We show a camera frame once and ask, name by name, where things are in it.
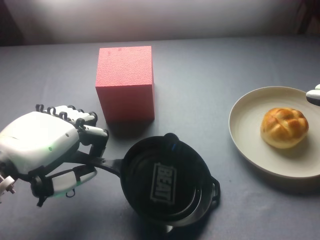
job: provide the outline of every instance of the table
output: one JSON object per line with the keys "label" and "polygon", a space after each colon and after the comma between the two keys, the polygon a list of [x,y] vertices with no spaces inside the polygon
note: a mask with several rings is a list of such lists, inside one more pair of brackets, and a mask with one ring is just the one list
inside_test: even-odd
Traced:
{"label": "table", "polygon": [[[175,133],[221,183],[221,203],[169,239],[301,240],[320,236],[320,195],[291,194],[264,181],[239,155],[228,117],[242,95],[266,86],[304,91],[320,83],[320,38],[274,36],[36,45],[0,48],[0,129],[35,105],[74,105],[106,123],[95,90],[99,48],[152,46],[156,117],[150,125],[113,126],[105,158],[122,158],[138,140]],[[80,147],[88,152],[88,147]],[[58,171],[72,168],[64,164]],[[120,180],[98,175],[74,198],[36,207],[30,186],[0,205],[1,240],[142,240],[157,232],[132,210]]]}

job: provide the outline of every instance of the bread bun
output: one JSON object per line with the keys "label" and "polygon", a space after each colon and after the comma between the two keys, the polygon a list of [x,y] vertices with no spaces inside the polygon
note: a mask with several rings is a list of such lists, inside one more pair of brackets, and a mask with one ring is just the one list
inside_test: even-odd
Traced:
{"label": "bread bun", "polygon": [[263,140],[278,149],[292,148],[304,139],[308,130],[305,116],[289,107],[269,110],[260,127]]}

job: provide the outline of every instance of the beige plate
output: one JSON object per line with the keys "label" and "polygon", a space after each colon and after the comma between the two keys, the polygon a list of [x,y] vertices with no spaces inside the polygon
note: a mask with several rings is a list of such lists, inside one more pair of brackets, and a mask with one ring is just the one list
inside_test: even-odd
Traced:
{"label": "beige plate", "polygon": [[[260,137],[265,113],[281,107],[301,111],[309,122],[307,137],[290,149],[274,148]],[[320,175],[320,107],[309,103],[304,91],[271,86],[247,93],[230,112],[229,131],[242,155],[268,173],[295,179]]]}

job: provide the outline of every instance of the red cube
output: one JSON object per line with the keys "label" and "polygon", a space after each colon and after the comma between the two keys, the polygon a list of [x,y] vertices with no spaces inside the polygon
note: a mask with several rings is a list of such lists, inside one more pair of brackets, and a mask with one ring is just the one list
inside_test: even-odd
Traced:
{"label": "red cube", "polygon": [[100,48],[95,88],[107,123],[154,120],[151,46]]}

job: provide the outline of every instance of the cast iron skillet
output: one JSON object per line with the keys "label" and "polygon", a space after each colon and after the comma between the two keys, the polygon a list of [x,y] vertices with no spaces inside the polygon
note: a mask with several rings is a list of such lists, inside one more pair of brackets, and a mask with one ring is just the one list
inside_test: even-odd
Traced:
{"label": "cast iron skillet", "polygon": [[102,168],[120,177],[132,208],[156,224],[182,227],[198,221],[213,201],[220,184],[200,155],[173,133],[145,138],[124,159],[106,160],[77,152],[80,164]]}

